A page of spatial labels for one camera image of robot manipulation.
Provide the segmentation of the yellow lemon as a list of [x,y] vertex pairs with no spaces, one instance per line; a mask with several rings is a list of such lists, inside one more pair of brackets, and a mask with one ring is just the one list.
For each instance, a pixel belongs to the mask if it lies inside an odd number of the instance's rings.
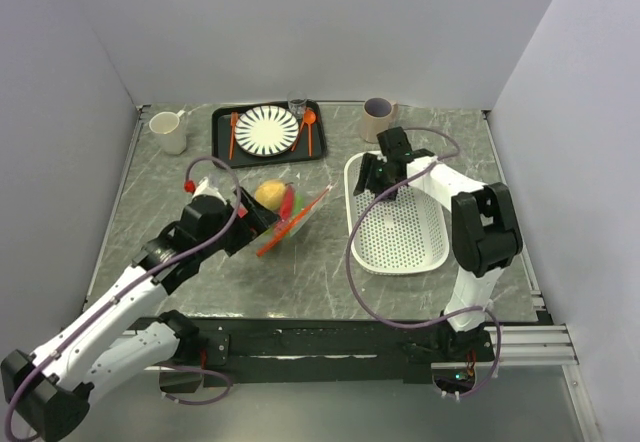
[[280,209],[287,184],[280,179],[271,179],[263,182],[255,191],[254,198],[263,207],[276,212]]

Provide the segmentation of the red chili pepper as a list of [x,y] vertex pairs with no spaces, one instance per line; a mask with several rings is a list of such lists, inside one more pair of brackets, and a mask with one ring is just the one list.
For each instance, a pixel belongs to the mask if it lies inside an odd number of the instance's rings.
[[287,185],[279,210],[282,221],[287,221],[293,214],[295,190],[292,185]]

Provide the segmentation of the clear zip top bag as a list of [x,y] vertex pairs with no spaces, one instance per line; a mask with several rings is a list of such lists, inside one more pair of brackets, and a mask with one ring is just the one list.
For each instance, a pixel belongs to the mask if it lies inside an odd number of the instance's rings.
[[311,194],[293,182],[270,179],[262,182],[253,192],[254,199],[277,216],[276,223],[258,236],[256,250],[263,257],[281,242],[291,239],[320,210],[334,188],[328,184],[318,193]]

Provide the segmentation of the green pear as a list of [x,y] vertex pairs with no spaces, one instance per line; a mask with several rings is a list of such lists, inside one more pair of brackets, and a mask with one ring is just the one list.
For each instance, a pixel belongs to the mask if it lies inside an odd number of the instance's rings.
[[297,214],[306,206],[305,199],[302,196],[296,195],[294,198],[293,213]]

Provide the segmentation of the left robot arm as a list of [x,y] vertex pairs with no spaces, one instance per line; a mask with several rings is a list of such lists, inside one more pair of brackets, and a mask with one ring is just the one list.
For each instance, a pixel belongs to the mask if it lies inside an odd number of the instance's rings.
[[234,203],[197,190],[177,221],[148,241],[114,285],[49,342],[15,350],[1,363],[11,414],[45,441],[73,432],[102,395],[150,365],[202,361],[207,340],[176,310],[117,340],[149,307],[195,276],[219,251],[233,255],[279,220],[246,190]]

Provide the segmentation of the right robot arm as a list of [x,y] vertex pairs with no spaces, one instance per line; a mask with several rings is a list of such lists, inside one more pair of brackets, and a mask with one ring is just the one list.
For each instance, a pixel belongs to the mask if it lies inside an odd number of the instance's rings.
[[439,352],[449,360],[460,360],[473,346],[471,334],[485,322],[493,289],[513,259],[523,249],[523,239],[509,188],[496,182],[476,181],[454,170],[445,161],[460,153],[459,144],[447,134],[454,151],[436,155],[427,149],[413,149],[407,131],[401,127],[377,135],[381,155],[366,152],[355,195],[375,195],[355,222],[348,239],[351,246],[360,225],[373,208],[392,201],[402,187],[428,195],[450,212],[452,248],[459,266],[451,298],[442,315],[431,321],[401,324],[387,320],[358,303],[376,320],[396,328],[418,329],[446,322],[449,328],[437,337]]

